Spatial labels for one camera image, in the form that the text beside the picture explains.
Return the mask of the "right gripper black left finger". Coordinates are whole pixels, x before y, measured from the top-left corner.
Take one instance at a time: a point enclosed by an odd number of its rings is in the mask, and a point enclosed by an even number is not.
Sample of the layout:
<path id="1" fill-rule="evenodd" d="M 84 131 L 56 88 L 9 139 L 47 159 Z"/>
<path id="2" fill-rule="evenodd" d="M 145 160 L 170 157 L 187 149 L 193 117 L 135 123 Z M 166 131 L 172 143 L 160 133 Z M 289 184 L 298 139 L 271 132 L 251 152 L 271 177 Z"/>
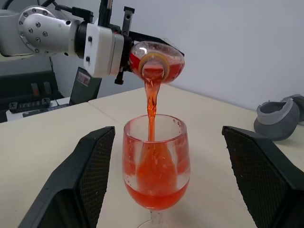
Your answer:
<path id="1" fill-rule="evenodd" d="M 113 126 L 82 137 L 51 173 L 18 228 L 96 228 L 114 137 Z"/>

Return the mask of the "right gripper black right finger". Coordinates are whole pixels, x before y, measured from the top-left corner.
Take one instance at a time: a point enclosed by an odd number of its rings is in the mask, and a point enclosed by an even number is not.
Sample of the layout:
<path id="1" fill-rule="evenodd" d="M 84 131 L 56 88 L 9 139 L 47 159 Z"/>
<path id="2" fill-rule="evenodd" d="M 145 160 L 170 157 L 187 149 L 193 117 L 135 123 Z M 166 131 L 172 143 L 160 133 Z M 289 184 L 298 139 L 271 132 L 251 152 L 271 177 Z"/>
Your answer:
<path id="1" fill-rule="evenodd" d="M 268 138 L 224 126 L 238 189 L 257 228 L 304 228 L 304 172 Z"/>

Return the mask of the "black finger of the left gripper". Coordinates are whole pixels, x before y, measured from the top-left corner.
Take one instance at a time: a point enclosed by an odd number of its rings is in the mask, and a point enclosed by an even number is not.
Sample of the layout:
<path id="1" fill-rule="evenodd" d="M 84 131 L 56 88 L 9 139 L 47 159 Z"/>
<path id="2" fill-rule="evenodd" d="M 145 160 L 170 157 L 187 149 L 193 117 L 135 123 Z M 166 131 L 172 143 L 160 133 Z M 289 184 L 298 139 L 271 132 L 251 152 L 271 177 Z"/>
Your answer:
<path id="1" fill-rule="evenodd" d="M 162 44 L 165 44 L 165 45 L 169 45 L 169 46 L 173 47 L 174 49 L 176 49 L 177 51 L 179 51 L 181 54 L 183 54 L 183 52 L 180 51 L 175 45 L 173 45 L 171 42 L 169 42 L 165 39 L 162 39 L 162 38 L 157 38 L 157 37 L 133 32 L 133 31 L 129 32 L 129 37 L 133 41 L 138 41 L 138 42 L 151 41 L 151 42 L 157 42 L 157 43 L 162 43 Z"/>

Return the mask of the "clear bottle with red label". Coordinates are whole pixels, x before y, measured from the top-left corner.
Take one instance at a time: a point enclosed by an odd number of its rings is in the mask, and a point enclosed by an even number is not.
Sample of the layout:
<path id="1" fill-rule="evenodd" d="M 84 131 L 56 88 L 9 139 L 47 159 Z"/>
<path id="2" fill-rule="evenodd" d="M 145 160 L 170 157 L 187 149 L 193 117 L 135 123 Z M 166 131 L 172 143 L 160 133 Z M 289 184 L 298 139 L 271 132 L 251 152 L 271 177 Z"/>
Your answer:
<path id="1" fill-rule="evenodd" d="M 184 56 L 172 46 L 142 41 L 131 49 L 130 69 L 144 82 L 170 83 L 182 72 Z"/>

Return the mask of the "clear wine glass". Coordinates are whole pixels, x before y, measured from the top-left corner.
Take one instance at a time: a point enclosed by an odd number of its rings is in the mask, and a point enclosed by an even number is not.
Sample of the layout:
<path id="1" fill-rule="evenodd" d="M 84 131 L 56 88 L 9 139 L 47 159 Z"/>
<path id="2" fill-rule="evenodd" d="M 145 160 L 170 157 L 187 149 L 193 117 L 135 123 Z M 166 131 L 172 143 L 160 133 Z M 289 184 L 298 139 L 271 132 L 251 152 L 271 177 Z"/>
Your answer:
<path id="1" fill-rule="evenodd" d="M 169 228 L 163 210 L 183 197 L 190 180 L 186 124 L 157 114 L 151 132 L 147 115 L 128 121 L 123 128 L 122 172 L 130 196 L 150 211 L 150 219 L 137 228 Z"/>

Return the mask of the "black box with label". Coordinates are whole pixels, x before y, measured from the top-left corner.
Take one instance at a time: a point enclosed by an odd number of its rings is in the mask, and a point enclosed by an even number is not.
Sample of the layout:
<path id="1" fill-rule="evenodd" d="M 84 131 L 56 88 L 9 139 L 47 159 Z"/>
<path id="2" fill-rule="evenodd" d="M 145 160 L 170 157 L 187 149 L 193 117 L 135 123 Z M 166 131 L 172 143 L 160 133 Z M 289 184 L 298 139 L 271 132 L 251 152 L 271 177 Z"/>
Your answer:
<path id="1" fill-rule="evenodd" d="M 85 69 L 78 67 L 69 105 L 77 105 L 96 99 L 101 81 L 101 78 L 91 77 Z"/>

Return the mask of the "grey printed shell part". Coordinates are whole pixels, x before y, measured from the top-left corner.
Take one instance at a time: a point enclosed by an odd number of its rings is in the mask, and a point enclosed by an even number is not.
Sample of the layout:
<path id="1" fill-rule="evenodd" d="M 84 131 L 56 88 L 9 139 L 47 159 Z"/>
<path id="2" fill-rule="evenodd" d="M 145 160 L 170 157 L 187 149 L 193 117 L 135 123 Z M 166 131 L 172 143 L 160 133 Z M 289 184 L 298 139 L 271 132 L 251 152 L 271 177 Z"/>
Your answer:
<path id="1" fill-rule="evenodd" d="M 256 114 L 255 132 L 272 141 L 290 137 L 300 122 L 300 109 L 291 98 L 281 102 L 265 102 L 257 107 Z"/>
<path id="2" fill-rule="evenodd" d="M 292 96 L 288 96 L 283 98 L 282 101 L 287 101 L 288 99 L 292 99 L 298 106 L 300 111 L 300 119 L 299 119 L 299 125 L 304 126 L 304 96 L 300 94 L 295 94 Z"/>

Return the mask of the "black handheld controller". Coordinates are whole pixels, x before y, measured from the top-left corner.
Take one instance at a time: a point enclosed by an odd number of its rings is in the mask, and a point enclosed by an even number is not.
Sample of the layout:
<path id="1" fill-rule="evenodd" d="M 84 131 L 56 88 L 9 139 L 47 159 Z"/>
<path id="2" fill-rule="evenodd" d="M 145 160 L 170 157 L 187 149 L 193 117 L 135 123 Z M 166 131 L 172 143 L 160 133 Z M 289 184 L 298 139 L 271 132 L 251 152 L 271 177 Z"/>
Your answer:
<path id="1" fill-rule="evenodd" d="M 11 113 L 29 112 L 37 109 L 50 107 L 51 100 L 49 98 L 42 98 L 27 102 L 12 102 L 9 104 Z"/>

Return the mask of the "black cabinet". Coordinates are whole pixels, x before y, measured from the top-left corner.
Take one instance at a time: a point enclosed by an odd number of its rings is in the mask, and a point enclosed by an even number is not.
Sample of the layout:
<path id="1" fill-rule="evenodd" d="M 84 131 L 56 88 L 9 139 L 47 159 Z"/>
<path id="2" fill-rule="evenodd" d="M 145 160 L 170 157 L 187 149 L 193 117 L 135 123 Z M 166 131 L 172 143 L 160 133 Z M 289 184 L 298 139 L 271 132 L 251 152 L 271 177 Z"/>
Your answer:
<path id="1" fill-rule="evenodd" d="M 43 82 L 49 82 L 52 88 L 52 94 L 45 93 Z M 40 96 L 33 95 L 32 83 L 37 83 Z M 7 121 L 6 111 L 9 110 L 9 103 L 26 102 L 41 98 L 50 98 L 51 100 L 63 98 L 59 92 L 55 73 L 52 71 L 26 73 L 12 76 L 0 77 L 0 123 Z"/>

